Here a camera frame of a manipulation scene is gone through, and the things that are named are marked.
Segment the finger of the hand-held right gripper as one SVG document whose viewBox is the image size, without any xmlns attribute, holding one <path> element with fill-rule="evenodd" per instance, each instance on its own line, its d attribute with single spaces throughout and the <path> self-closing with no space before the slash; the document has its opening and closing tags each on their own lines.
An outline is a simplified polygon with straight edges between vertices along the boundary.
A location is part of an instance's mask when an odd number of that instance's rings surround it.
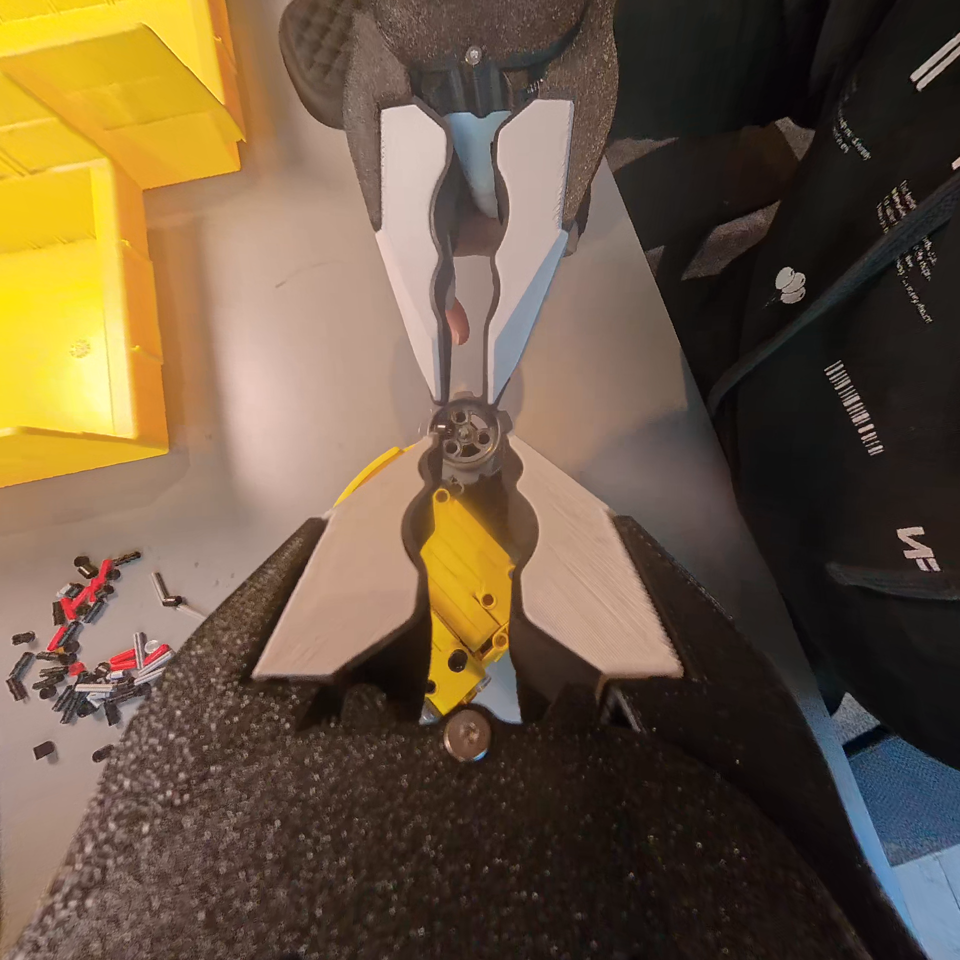
<svg viewBox="0 0 960 960">
<path fill-rule="evenodd" d="M 380 113 L 380 225 L 377 245 L 429 394 L 450 398 L 453 286 L 449 126 L 425 103 Z"/>
<path fill-rule="evenodd" d="M 563 215 L 573 116 L 570 100 L 534 100 L 505 121 L 494 139 L 493 169 L 506 214 L 485 330 L 490 405 L 498 404 L 522 359 L 567 249 Z"/>
</svg>

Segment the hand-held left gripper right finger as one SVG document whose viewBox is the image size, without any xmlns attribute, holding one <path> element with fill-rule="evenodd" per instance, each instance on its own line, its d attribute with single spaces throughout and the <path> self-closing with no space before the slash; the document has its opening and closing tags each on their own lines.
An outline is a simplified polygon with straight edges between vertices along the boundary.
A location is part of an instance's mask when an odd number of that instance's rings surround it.
<svg viewBox="0 0 960 960">
<path fill-rule="evenodd" d="M 524 440 L 509 441 L 509 529 L 521 721 L 544 717 L 568 688 L 598 702 L 611 682 L 685 676 L 612 509 Z"/>
</svg>

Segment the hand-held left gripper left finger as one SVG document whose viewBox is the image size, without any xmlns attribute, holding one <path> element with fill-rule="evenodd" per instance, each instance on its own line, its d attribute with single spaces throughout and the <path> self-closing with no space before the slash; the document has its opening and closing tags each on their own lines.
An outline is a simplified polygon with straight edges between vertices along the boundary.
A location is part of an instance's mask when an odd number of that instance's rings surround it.
<svg viewBox="0 0 960 960">
<path fill-rule="evenodd" d="M 253 681 L 317 684 L 335 713 L 370 687 L 398 718 L 421 720 L 431 618 L 420 549 L 436 467 L 437 442 L 418 441 L 330 510 Z"/>
</svg>

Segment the yellow black toy brick vehicle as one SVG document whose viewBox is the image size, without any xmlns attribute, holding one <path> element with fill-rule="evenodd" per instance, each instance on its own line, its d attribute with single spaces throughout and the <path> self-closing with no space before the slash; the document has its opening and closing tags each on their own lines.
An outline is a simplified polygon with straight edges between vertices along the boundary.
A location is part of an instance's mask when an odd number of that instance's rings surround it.
<svg viewBox="0 0 960 960">
<path fill-rule="evenodd" d="M 443 482 L 431 494 L 433 529 L 419 550 L 430 614 L 430 662 L 421 721 L 479 706 L 509 652 L 515 562 Z"/>
</svg>

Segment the person's right forearm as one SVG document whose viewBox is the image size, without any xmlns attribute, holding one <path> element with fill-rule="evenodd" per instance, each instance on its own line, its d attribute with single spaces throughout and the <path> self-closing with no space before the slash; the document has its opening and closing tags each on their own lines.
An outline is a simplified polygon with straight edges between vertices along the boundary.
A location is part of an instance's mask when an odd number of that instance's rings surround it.
<svg viewBox="0 0 960 960">
<path fill-rule="evenodd" d="M 620 139 L 708 137 L 763 127 L 806 95 L 828 2 L 616 4 Z"/>
</svg>

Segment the grey desk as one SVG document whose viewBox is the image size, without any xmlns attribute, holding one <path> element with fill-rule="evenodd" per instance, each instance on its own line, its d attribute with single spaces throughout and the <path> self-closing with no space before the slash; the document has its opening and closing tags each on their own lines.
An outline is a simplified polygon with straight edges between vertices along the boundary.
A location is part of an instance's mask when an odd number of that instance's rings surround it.
<svg viewBox="0 0 960 960">
<path fill-rule="evenodd" d="M 282 63 L 285 2 L 227 2 L 242 169 L 146 195 L 167 455 L 2 489 L 2 678 L 11 635 L 52 634 L 73 559 L 140 549 L 84 629 L 100 655 L 135 631 L 180 646 L 379 454 L 415 440 L 429 396 L 345 136 L 304 110 Z M 608 166 L 505 395 L 519 438 L 635 518 L 775 665 L 814 730 L 866 859 L 908 921 L 785 606 L 738 511 Z"/>
</svg>

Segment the person's right hand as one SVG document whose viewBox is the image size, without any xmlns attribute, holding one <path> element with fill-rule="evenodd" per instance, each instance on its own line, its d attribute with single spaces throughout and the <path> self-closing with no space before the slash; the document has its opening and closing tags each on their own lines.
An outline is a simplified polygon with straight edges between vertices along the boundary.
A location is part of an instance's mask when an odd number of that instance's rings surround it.
<svg viewBox="0 0 960 960">
<path fill-rule="evenodd" d="M 503 227 L 497 217 L 471 211 L 462 215 L 455 233 L 451 234 L 453 258 L 493 257 L 501 243 Z M 445 318 L 453 346 L 462 346 L 471 336 L 470 319 L 456 292 L 453 275 L 445 299 Z"/>
</svg>

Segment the grey axle with black connector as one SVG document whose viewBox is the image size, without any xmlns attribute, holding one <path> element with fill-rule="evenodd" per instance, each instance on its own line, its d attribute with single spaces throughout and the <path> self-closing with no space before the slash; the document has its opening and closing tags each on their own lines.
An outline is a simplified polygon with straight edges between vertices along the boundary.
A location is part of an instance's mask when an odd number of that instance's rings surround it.
<svg viewBox="0 0 960 960">
<path fill-rule="evenodd" d="M 198 621 L 204 621 L 207 619 L 208 615 L 200 611 L 197 607 L 192 606 L 184 596 L 181 594 L 172 593 L 168 590 L 166 582 L 163 579 L 160 571 L 151 571 L 150 581 L 163 608 L 179 611 L 180 613 Z"/>
</svg>

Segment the pile of red black pins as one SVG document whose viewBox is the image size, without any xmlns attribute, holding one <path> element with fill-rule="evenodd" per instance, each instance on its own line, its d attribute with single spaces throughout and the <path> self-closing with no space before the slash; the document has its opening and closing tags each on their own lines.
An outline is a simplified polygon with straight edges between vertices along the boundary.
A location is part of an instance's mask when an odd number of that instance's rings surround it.
<svg viewBox="0 0 960 960">
<path fill-rule="evenodd" d="M 146 702 L 196 621 L 162 606 L 155 551 L 81 550 L 2 576 L 2 772 L 103 747 Z"/>
</svg>

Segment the yellow plastic storage bin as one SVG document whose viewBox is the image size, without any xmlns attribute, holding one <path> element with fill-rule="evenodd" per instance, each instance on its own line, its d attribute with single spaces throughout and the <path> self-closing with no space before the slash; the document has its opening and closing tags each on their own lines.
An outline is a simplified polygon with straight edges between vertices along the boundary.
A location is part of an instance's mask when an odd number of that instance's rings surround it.
<svg viewBox="0 0 960 960">
<path fill-rule="evenodd" d="M 2 181 L 1 485 L 164 455 L 142 191 L 96 159 Z"/>
<path fill-rule="evenodd" d="M 141 189 L 234 173 L 223 1 L 3 1 L 2 178 L 109 159 Z"/>
</svg>

